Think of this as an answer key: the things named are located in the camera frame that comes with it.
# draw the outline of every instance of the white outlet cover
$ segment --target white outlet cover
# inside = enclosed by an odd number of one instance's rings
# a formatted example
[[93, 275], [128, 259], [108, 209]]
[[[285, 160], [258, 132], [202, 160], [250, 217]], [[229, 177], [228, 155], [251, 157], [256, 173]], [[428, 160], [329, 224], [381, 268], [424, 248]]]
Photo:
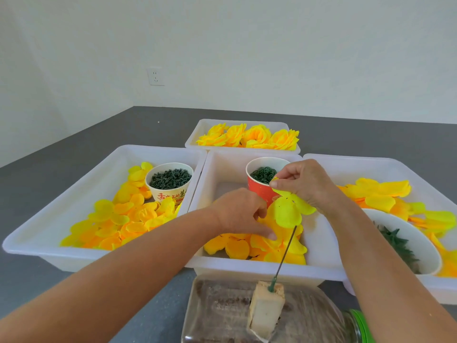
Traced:
[[150, 86], [164, 86], [163, 68], [150, 67], [148, 68], [148, 77]]

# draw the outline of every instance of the white wall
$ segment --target white wall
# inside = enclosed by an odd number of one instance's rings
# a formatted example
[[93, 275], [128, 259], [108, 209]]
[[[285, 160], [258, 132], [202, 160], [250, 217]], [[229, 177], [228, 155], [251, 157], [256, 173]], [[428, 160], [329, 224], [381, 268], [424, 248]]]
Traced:
[[457, 123], [457, 0], [9, 2], [71, 132], [133, 105]]
[[70, 133], [5, 0], [0, 0], [0, 167]]

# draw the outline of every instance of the white plastic tray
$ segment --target white plastic tray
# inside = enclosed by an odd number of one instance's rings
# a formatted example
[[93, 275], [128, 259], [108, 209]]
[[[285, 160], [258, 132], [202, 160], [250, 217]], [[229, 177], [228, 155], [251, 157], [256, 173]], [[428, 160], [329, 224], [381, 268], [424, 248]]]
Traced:
[[[322, 154], [306, 154], [303, 158], [316, 159], [337, 185], [353, 184], [361, 177], [378, 182], [409, 180], [412, 190], [411, 194], [404, 198], [405, 201], [421, 201], [428, 210], [446, 210], [457, 214], [457, 205], [400, 161]], [[448, 250], [457, 249], [457, 228], [448, 232], [441, 241]], [[457, 304], [457, 278], [430, 275], [418, 275], [418, 278], [440, 303]]]
[[207, 152], [186, 148], [123, 145], [65, 190], [54, 201], [13, 231], [3, 242], [12, 254], [36, 255], [63, 271], [76, 272], [108, 253], [104, 250], [59, 247], [70, 227], [93, 211], [95, 201], [111, 200], [127, 180], [128, 169], [149, 161], [154, 166], [182, 162], [191, 166], [194, 175], [182, 201], [179, 215], [187, 213], [203, 169]]
[[[197, 126], [195, 126], [194, 131], [192, 132], [192, 134], [189, 136], [189, 138], [186, 141], [186, 148], [206, 149], [206, 150], [217, 150], [217, 149], [224, 148], [224, 149], [228, 149], [228, 150], [236, 151], [236, 152], [239, 152], [240, 150], [242, 150], [242, 151], [255, 150], [252, 148], [213, 147], [213, 146], [197, 145], [197, 140], [200, 136], [203, 136], [204, 134], [206, 134], [209, 131], [209, 129], [211, 127], [213, 127], [214, 125], [223, 124], [223, 123], [226, 123], [227, 126], [240, 125], [241, 123], [245, 123], [247, 129], [254, 125], [263, 124], [267, 128], [270, 129], [272, 134], [279, 130], [282, 130], [282, 129], [289, 130], [289, 127], [286, 123], [277, 122], [277, 121], [200, 119], [200, 121], [197, 123]], [[297, 144], [297, 148], [295, 150], [273, 150], [273, 151], [275, 152], [275, 154], [278, 154], [278, 152], [300, 154], [300, 147]]]
[[[247, 163], [262, 156], [276, 156], [290, 162], [302, 159], [296, 154], [278, 154], [272, 150], [252, 149], [250, 152], [211, 150], [189, 211], [207, 207], [227, 191], [246, 187]], [[305, 254], [308, 265], [284, 264], [280, 273], [281, 281], [319, 285], [326, 279], [344, 280], [346, 276], [341, 265], [338, 246], [327, 220], [319, 213], [304, 216], [303, 228], [301, 242], [308, 248]], [[242, 272], [246, 278], [255, 275], [258, 279], [264, 279], [276, 273], [278, 264], [229, 259], [224, 251], [209, 256], [201, 248], [186, 267], [194, 268], [197, 274]]]

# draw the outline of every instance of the green bottle cap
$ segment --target green bottle cap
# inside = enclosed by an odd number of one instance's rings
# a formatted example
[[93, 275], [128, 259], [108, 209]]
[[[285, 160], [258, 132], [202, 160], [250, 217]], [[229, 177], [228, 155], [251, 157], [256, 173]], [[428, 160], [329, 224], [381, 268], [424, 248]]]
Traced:
[[357, 325], [359, 326], [360, 335], [362, 337], [363, 343], [376, 343], [373, 336], [371, 335], [370, 329], [368, 328], [368, 323], [365, 320], [365, 316], [361, 311], [356, 311], [355, 309], [349, 310], [352, 316], [356, 319]]

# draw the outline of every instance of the forearm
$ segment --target forearm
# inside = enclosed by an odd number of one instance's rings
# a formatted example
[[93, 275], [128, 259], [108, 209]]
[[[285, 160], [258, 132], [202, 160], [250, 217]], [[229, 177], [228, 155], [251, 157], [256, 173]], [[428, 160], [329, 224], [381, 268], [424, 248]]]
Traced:
[[454, 319], [353, 202], [327, 216], [341, 260], [377, 342], [452, 342]]
[[0, 321], [8, 342], [107, 342], [217, 235], [199, 210], [107, 254]]

